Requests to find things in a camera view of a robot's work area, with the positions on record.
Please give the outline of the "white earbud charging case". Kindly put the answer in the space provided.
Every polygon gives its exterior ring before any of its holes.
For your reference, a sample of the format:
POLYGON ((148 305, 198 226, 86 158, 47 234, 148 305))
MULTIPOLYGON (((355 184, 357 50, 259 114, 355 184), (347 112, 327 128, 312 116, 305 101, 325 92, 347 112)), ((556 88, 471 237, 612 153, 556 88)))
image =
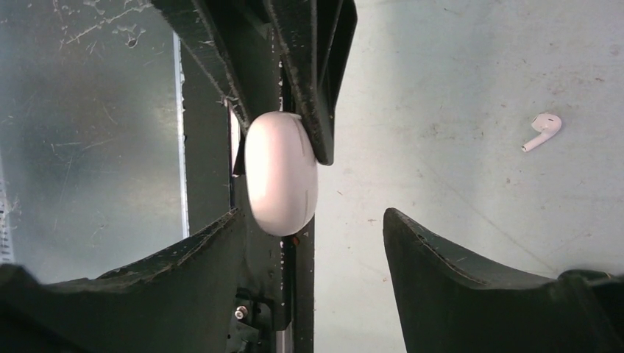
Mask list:
POLYGON ((257 117, 244 147, 252 215, 267 234, 286 237, 316 212, 318 165, 299 115, 274 111, 257 117))

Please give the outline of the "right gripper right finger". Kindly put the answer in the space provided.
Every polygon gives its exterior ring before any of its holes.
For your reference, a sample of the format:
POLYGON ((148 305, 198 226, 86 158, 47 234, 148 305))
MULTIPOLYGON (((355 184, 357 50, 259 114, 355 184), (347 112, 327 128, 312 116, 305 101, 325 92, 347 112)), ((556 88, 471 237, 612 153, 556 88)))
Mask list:
POLYGON ((555 279, 490 260, 405 213, 383 242, 408 352, 621 352, 623 277, 573 269, 555 279))

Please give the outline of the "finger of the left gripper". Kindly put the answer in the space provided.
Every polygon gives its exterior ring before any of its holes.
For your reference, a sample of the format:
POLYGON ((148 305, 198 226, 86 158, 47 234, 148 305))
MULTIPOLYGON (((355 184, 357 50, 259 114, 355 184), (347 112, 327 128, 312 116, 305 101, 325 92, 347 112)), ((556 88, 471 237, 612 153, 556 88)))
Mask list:
POLYGON ((316 159, 332 165, 336 105, 358 22, 355 2, 273 0, 265 6, 316 159))
POLYGON ((243 131, 279 108, 274 30, 263 1, 153 0, 243 131))

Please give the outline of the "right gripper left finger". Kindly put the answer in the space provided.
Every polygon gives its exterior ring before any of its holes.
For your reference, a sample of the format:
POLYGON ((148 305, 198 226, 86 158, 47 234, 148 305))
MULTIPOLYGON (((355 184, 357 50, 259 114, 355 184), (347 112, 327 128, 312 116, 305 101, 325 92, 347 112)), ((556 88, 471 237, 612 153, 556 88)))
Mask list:
POLYGON ((3 352, 224 352, 226 294, 203 230, 95 279, 43 284, 1 267, 3 352))

